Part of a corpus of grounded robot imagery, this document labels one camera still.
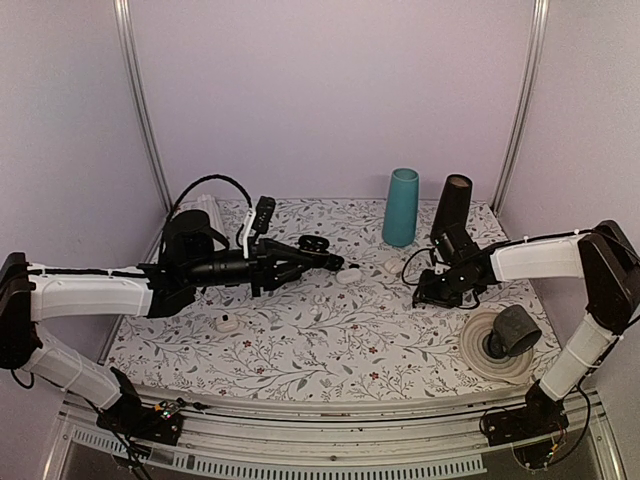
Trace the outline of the beige ribbed plate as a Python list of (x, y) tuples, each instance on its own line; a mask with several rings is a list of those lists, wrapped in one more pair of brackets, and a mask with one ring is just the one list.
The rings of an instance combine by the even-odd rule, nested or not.
[(469, 317), (460, 333), (460, 353), (471, 370), (487, 380), (527, 384), (532, 374), (534, 347), (520, 356), (503, 359), (491, 358), (486, 353), (486, 337), (500, 312), (483, 310)]

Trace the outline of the black vase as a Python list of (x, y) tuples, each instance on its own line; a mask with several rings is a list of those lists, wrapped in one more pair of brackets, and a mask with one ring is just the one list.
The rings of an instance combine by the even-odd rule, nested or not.
[(466, 226), (472, 189), (470, 178), (461, 174), (447, 176), (430, 232), (432, 242), (452, 226)]

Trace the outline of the aluminium frame post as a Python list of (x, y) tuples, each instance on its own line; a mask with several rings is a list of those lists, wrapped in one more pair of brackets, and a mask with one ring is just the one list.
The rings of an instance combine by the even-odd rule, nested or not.
[(113, 1), (116, 28), (129, 87), (131, 90), (135, 115), (140, 129), (143, 147), (149, 162), (152, 179), (157, 190), (163, 209), (168, 212), (172, 206), (169, 184), (162, 165), (151, 115), (146, 101), (144, 84), (141, 74), (133, 21), (131, 16), (131, 2), (126, 0)]
[(491, 210), (499, 217), (503, 211), (513, 180), (519, 151), (534, 95), (539, 65), (544, 49), (549, 17), (549, 0), (535, 0), (531, 17), (524, 71), (516, 104), (515, 115), (507, 142), (505, 156), (491, 201)]

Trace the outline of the right aluminium frame post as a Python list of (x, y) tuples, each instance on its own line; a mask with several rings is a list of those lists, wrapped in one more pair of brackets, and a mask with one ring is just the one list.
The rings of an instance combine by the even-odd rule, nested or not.
[(534, 95), (539, 65), (544, 49), (549, 17), (549, 0), (535, 0), (531, 17), (524, 71), (516, 104), (515, 115), (507, 142), (505, 156), (491, 201), (491, 210), (499, 217), (503, 211), (513, 180), (519, 151)]

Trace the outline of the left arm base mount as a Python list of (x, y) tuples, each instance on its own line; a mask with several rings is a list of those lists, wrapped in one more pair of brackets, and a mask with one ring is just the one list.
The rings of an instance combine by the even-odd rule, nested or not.
[(180, 413), (167, 413), (165, 406), (148, 407), (127, 376), (111, 367), (120, 396), (106, 409), (100, 409), (96, 425), (123, 436), (176, 446), (184, 418)]

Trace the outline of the beige earbud case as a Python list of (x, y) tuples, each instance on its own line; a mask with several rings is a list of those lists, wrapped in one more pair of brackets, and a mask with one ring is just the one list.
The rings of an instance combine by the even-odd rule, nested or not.
[(389, 258), (384, 262), (384, 269), (391, 275), (400, 274), (404, 269), (405, 262), (400, 258)]

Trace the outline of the front aluminium rail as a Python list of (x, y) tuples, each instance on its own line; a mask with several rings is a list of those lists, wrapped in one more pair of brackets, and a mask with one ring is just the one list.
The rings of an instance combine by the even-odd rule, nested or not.
[[(568, 429), (491, 445), (481, 423), (521, 407), (506, 389), (459, 397), (311, 403), (191, 395), (174, 446), (140, 442), (129, 459), (68, 396), (46, 479), (627, 479), (613, 430), (589, 387), (564, 403)], [(542, 457), (553, 440), (560, 447)]]

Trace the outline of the open black earbud case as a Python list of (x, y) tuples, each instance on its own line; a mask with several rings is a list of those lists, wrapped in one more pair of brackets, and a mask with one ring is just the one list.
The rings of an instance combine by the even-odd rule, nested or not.
[(344, 265), (344, 258), (338, 255), (330, 254), (325, 261), (324, 268), (330, 272), (339, 271)]

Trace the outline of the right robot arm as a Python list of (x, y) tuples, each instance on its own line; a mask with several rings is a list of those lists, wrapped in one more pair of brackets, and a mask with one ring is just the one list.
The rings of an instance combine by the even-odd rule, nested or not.
[(517, 427), (537, 436), (552, 424), (559, 403), (606, 358), (639, 320), (639, 255), (613, 220), (592, 229), (504, 241), (481, 248), (461, 223), (434, 230), (433, 252), (441, 269), (420, 275), (412, 303), (459, 308), (466, 293), (524, 279), (579, 278), (587, 305), (583, 320), (550, 369), (531, 387), (533, 400), (517, 415)]

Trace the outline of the left aluminium frame post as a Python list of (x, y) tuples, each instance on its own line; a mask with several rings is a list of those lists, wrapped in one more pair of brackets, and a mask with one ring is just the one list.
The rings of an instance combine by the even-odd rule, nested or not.
[(133, 21), (131, 16), (131, 2), (126, 0), (113, 1), (116, 28), (129, 87), (131, 90), (135, 115), (140, 129), (143, 147), (149, 162), (152, 179), (157, 190), (163, 209), (168, 212), (172, 206), (169, 184), (162, 165), (151, 115), (146, 101), (144, 84), (141, 74)]

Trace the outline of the teal vase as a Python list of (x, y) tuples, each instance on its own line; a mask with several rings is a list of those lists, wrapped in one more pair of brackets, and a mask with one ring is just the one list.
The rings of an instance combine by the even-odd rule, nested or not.
[(410, 168), (394, 169), (388, 188), (382, 239), (394, 247), (410, 245), (416, 234), (419, 174)]

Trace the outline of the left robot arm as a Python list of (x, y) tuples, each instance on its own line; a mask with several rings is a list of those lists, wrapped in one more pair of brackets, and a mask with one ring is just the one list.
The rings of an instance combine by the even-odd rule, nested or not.
[(23, 370), (79, 395), (128, 434), (148, 426), (135, 387), (115, 368), (100, 366), (42, 327), (50, 318), (128, 315), (168, 318), (191, 305), (199, 289), (247, 284), (254, 297), (301, 278), (312, 269), (339, 270), (344, 260), (328, 240), (302, 236), (291, 247), (265, 237), (265, 213), (250, 221), (255, 235), (240, 249), (210, 222), (207, 212), (187, 210), (162, 232), (157, 262), (121, 269), (64, 269), (31, 264), (22, 252), (1, 268), (1, 367)]

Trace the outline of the dark grey mug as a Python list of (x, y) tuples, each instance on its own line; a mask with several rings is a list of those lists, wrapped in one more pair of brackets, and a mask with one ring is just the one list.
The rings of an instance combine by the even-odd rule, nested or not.
[(486, 353), (494, 359), (517, 357), (531, 350), (542, 336), (541, 329), (520, 305), (501, 311), (486, 337)]

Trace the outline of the white case with black earbud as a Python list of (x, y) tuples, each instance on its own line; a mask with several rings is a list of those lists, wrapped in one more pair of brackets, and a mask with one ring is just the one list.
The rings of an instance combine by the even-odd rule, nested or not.
[(239, 328), (239, 321), (235, 315), (222, 314), (214, 318), (214, 328), (219, 333), (228, 334)]

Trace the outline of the floral table mat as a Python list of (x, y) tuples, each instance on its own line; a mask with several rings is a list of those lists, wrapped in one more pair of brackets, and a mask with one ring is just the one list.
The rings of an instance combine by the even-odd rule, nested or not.
[[(279, 201), (271, 238), (325, 237), (347, 265), (360, 265), (362, 279), (341, 285), (333, 273), (314, 270), (257, 298), (247, 286), (211, 288), (177, 316), (124, 319), (107, 364), (141, 386), (259, 400), (413, 400), (501, 389), (460, 355), (471, 305), (411, 304), (411, 283), (429, 259), (435, 203), (421, 202), (416, 240), (403, 249), (382, 240), (384, 209), (381, 200)], [(389, 258), (405, 262), (400, 274), (384, 269)], [(313, 306), (321, 312), (310, 313)], [(235, 315), (239, 328), (217, 332), (214, 318), (222, 314)]]

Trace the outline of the white ribbed vase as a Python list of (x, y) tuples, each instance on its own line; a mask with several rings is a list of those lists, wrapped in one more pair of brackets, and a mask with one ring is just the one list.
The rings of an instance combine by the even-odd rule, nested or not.
[(209, 194), (200, 195), (197, 198), (197, 205), (209, 215), (211, 227), (225, 235), (224, 223), (216, 198)]

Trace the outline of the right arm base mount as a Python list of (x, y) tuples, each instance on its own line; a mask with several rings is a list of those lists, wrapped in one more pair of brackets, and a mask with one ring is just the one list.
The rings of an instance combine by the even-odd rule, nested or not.
[(522, 407), (489, 410), (479, 421), (480, 432), (490, 446), (504, 445), (565, 430), (569, 426), (563, 400), (553, 400), (540, 381), (536, 381), (525, 395)]

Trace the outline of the black round earbud case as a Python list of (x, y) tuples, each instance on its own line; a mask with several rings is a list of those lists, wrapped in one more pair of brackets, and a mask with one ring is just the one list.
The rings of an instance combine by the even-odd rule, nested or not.
[(323, 253), (329, 248), (329, 241), (316, 235), (302, 235), (298, 240), (299, 248), (303, 251)]

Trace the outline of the white oval earbud case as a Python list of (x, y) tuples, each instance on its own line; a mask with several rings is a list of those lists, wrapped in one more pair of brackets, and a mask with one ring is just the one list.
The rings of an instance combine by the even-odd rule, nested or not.
[(348, 285), (359, 282), (362, 279), (362, 272), (359, 269), (345, 269), (336, 273), (336, 281), (341, 285)]

